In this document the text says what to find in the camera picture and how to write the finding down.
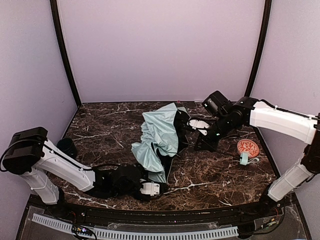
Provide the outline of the mint green folding umbrella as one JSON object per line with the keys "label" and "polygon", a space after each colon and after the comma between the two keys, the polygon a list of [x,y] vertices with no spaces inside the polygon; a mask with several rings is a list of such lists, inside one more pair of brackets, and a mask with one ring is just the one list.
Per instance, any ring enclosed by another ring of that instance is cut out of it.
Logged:
{"label": "mint green folding umbrella", "polygon": [[131,151],[148,174],[148,179],[164,184],[168,181],[165,164],[170,164],[175,155],[188,147],[187,132],[200,133],[188,126],[190,119],[202,120],[209,125],[220,121],[220,125],[230,126],[230,132],[248,123],[247,116],[238,109],[207,120],[190,116],[185,107],[178,107],[175,103],[144,112],[142,116],[140,142],[132,143]]}

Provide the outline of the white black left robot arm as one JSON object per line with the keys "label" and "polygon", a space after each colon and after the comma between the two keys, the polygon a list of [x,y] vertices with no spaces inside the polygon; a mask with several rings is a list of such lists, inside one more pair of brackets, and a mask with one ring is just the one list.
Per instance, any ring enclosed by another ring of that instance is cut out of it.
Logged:
{"label": "white black left robot arm", "polygon": [[54,185],[47,173],[69,182],[86,195],[99,199],[131,195],[149,201],[164,194],[167,184],[152,180],[143,167],[136,164],[113,164],[88,167],[75,160],[77,149],[69,138],[61,148],[47,137],[48,131],[35,127],[16,132],[0,158],[1,172],[20,176],[47,205],[64,201],[63,190]]}

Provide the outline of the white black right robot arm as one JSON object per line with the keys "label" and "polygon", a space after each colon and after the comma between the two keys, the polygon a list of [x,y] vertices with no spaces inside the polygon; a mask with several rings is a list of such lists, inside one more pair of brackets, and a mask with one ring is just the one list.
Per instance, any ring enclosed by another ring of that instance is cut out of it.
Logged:
{"label": "white black right robot arm", "polygon": [[199,132],[196,150],[215,151],[218,142],[228,133],[248,126],[266,134],[274,157],[293,157],[287,164],[276,161],[281,176],[266,187],[262,203],[274,204],[320,173],[320,117],[281,108],[265,99],[244,96],[236,102],[220,91],[210,94],[203,102],[204,109],[214,117],[207,120],[190,119],[188,125]]}

